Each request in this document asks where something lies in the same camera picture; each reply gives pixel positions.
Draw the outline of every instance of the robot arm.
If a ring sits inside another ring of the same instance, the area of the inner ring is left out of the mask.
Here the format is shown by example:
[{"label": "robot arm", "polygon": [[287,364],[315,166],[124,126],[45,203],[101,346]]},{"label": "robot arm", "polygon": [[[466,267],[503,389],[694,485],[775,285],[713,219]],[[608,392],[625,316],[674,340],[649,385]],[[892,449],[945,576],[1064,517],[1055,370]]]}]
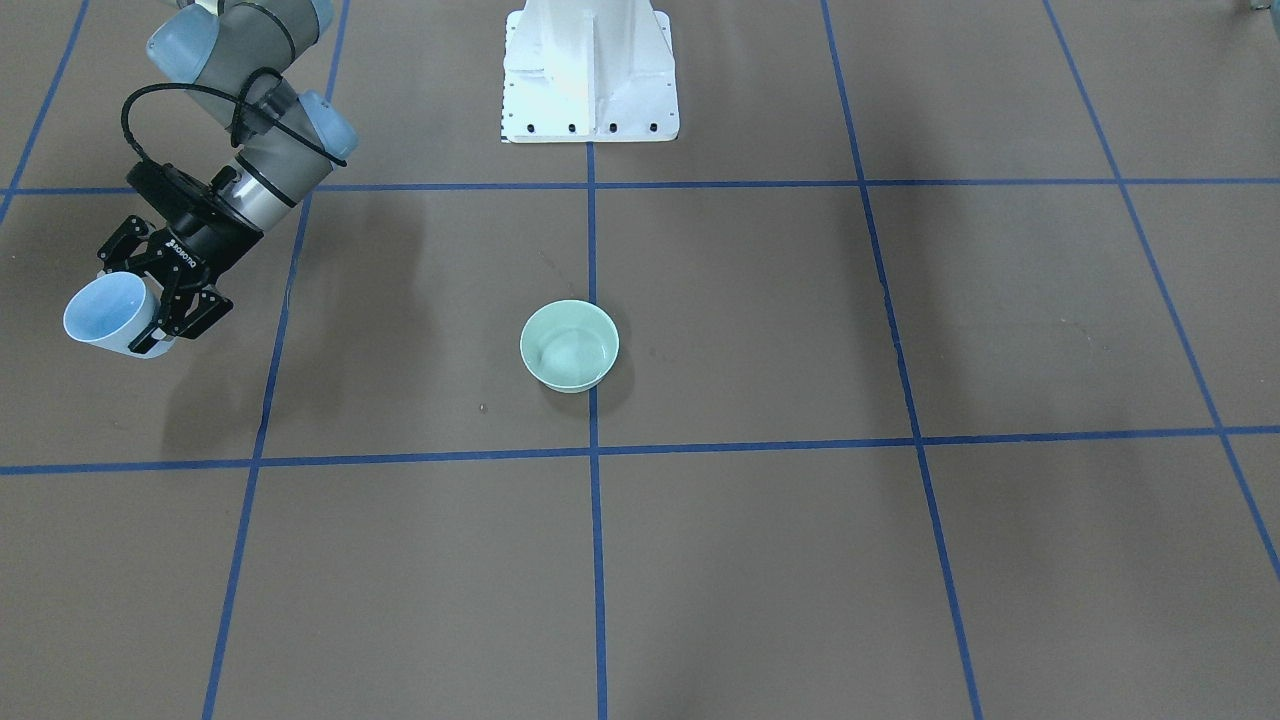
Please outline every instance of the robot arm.
[{"label": "robot arm", "polygon": [[[128,182],[166,227],[156,229],[129,217],[99,251],[105,273],[150,275],[163,288],[155,318],[129,343],[136,355],[173,337],[200,337],[230,311],[233,304],[218,291],[218,278],[344,165],[357,143],[355,131],[323,96],[298,95],[282,77],[328,28],[330,0],[177,4],[183,9],[147,45],[151,60],[173,82],[136,92],[122,118],[125,138],[142,158]],[[187,90],[241,147],[207,184],[151,160],[128,131],[133,101],[177,87]]]}]

